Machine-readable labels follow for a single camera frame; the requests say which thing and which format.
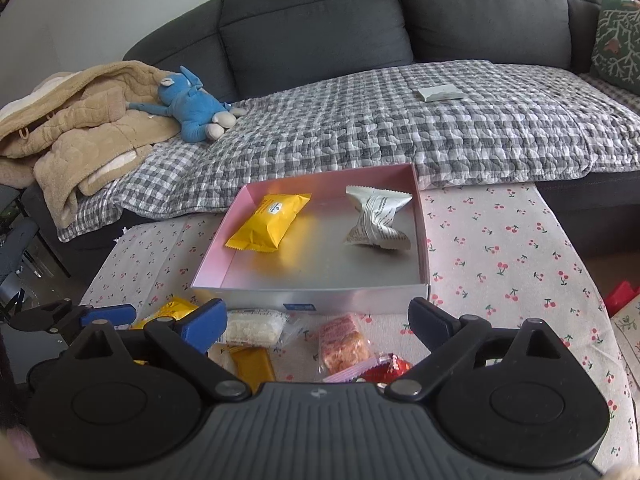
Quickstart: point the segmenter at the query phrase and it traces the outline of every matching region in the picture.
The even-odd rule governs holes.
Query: white wall
[[[0,107],[54,72],[121,59],[207,0],[11,0],[0,14]]]

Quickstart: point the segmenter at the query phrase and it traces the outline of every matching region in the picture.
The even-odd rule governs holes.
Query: white paper packet
[[[411,194],[363,186],[347,186],[346,193],[360,216],[357,224],[347,234],[345,244],[411,249],[411,240],[407,235],[391,227],[396,211],[409,203]]]
[[[455,85],[439,85],[420,88],[418,90],[420,98],[428,103],[430,101],[443,101],[444,99],[462,99],[468,97],[464,92],[458,90]]]
[[[278,343],[288,320],[289,314],[266,308],[229,310],[219,342],[269,348]]]

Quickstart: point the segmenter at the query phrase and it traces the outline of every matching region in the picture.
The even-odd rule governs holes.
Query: decorative pillow
[[[602,0],[591,73],[640,95],[640,4]]]

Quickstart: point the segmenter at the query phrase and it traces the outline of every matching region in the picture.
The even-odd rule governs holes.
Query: sofa backrest
[[[596,0],[567,0],[571,32],[571,69],[588,72],[595,42],[600,4]]]
[[[398,0],[211,0],[129,50],[223,101],[413,62]]]
[[[414,60],[588,72],[599,9],[596,0],[210,0],[124,59],[183,64],[226,102]]]
[[[566,0],[401,0],[416,61],[569,68]]]

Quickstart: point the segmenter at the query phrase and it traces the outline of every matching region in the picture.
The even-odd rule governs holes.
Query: snack packet
[[[273,383],[276,380],[266,348],[233,346],[229,352],[236,365],[236,375],[249,385],[254,394],[258,392],[261,384]]]
[[[240,346],[284,346],[300,332],[300,318],[268,308],[243,308],[226,313],[226,330],[220,343]]]
[[[265,195],[254,214],[226,241],[232,249],[271,253],[278,249],[282,237],[311,194]]]
[[[396,354],[385,355],[388,358],[386,361],[381,361],[379,365],[371,367],[361,374],[367,383],[389,384],[412,367],[409,361],[405,361]]]
[[[350,366],[349,368],[345,368],[340,372],[336,372],[333,375],[325,377],[322,379],[323,383],[349,383],[354,379],[360,377],[362,374],[371,370],[372,368],[378,368],[388,364],[391,361],[390,354],[375,354],[373,357],[369,359],[365,359],[364,361],[360,361],[359,363]]]
[[[325,323],[319,330],[320,362],[329,375],[373,357],[369,341],[351,314]]]
[[[145,319],[141,319],[139,322],[133,324],[131,328],[137,329],[145,326],[149,321],[155,319],[156,317],[173,317],[174,319],[182,319],[187,316],[194,310],[197,309],[197,305],[193,303],[189,303],[187,300],[183,300],[182,298],[178,298],[174,296],[171,301],[165,303],[161,306],[154,314],[151,316],[146,316]]]
[[[391,227],[396,211],[412,199],[411,194],[362,186],[347,186],[346,193],[360,216],[355,227],[347,234],[345,244],[411,249],[411,240],[403,232]]]

